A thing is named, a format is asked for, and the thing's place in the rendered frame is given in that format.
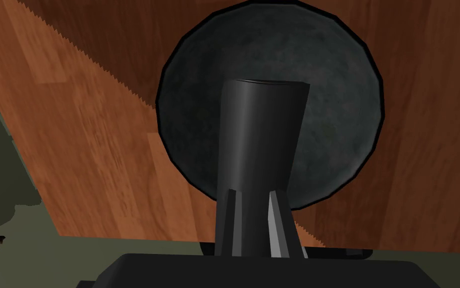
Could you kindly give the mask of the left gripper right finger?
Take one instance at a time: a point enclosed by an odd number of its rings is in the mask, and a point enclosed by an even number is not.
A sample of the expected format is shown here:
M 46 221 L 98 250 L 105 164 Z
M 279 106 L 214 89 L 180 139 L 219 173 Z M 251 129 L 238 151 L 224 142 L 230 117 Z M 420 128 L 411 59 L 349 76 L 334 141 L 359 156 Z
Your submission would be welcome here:
M 268 227 L 273 258 L 307 258 L 284 191 L 275 190 L 269 194 Z

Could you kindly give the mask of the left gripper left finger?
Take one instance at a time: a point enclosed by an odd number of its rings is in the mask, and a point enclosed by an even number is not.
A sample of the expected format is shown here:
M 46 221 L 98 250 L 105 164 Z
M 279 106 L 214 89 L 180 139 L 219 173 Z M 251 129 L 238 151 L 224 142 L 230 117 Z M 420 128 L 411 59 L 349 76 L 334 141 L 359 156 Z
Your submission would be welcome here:
M 215 256 L 242 255 L 242 194 L 228 189 L 218 195 Z

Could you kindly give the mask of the dark grey round plate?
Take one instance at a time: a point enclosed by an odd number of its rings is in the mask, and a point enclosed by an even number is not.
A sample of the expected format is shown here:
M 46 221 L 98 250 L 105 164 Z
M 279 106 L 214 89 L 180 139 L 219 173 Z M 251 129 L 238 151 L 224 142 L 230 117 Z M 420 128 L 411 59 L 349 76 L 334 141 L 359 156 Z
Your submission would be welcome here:
M 162 69 L 158 131 L 189 184 L 216 198 L 220 97 L 229 79 L 310 85 L 288 199 L 293 210 L 341 190 L 374 152 L 383 81 L 369 48 L 337 16 L 298 0 L 248 0 L 189 30 Z

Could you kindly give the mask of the brown wooden table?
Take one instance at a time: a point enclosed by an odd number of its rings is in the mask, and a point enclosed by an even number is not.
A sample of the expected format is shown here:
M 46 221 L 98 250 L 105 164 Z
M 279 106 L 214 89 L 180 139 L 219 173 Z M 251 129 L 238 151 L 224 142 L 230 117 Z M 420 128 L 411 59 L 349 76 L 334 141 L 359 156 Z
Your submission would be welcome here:
M 61 236 L 208 241 L 154 100 L 174 46 L 243 0 L 0 0 L 0 112 Z M 303 0 L 372 53 L 385 120 L 351 183 L 296 211 L 304 245 L 460 253 L 460 0 Z

